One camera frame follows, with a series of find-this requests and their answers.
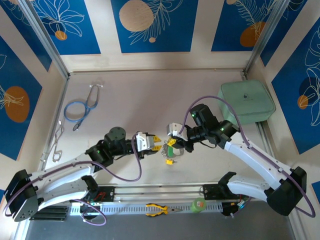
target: gray floor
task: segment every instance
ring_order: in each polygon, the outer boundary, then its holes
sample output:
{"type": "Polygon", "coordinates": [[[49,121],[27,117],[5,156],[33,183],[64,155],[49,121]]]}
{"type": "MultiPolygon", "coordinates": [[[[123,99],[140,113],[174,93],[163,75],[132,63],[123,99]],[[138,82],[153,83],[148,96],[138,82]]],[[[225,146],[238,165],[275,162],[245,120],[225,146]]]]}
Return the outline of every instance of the gray floor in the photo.
{"type": "Polygon", "coordinates": [[[264,202],[251,202],[234,219],[221,213],[113,215],[105,226],[91,226],[80,216],[66,222],[33,221],[27,240],[292,240],[287,217],[264,202]]]}

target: pliers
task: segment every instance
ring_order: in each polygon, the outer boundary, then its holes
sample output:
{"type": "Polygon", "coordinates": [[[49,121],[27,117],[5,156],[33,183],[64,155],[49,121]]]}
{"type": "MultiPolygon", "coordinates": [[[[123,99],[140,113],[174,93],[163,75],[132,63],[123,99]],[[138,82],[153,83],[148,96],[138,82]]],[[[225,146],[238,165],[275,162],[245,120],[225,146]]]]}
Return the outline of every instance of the pliers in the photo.
{"type": "Polygon", "coordinates": [[[169,214],[169,213],[177,213],[177,212],[181,212],[182,209],[180,208],[172,208],[172,207],[168,207],[168,206],[161,206],[155,203],[148,203],[147,205],[145,205],[146,207],[155,207],[158,209],[161,209],[162,211],[157,212],[157,213],[146,213],[145,215],[147,215],[148,217],[156,217],[156,216],[160,216],[162,214],[169,214]]]}

